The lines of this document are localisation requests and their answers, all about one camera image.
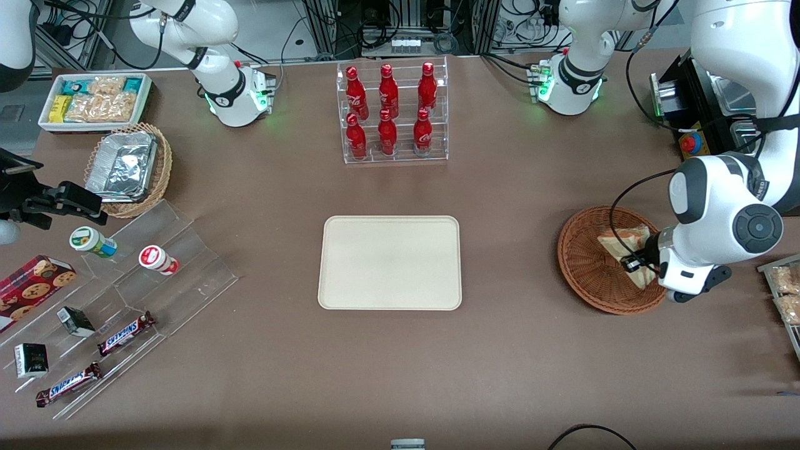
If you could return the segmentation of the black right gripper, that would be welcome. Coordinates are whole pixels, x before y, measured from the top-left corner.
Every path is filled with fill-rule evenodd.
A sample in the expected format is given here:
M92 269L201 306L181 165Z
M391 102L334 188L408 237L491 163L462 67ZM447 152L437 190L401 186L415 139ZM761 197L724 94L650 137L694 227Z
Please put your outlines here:
M49 229L52 223L50 214L60 216L62 208L49 193L47 185L38 182L35 171L43 164L27 157L1 149L1 213L3 219L15 223L28 223L39 229ZM57 187L57 198L71 211L72 216L80 217L94 224L105 226L108 213L102 211L102 198L86 190L77 183L63 181Z

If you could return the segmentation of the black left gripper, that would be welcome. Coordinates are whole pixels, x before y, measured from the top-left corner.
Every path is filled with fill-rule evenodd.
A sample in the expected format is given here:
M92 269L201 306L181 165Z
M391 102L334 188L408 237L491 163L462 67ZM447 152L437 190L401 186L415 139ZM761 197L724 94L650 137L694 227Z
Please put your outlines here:
M635 273L642 267L648 265L651 269L660 269L661 259L658 247L661 233L657 232L649 236L644 247L634 253L624 256L622 267L627 273Z

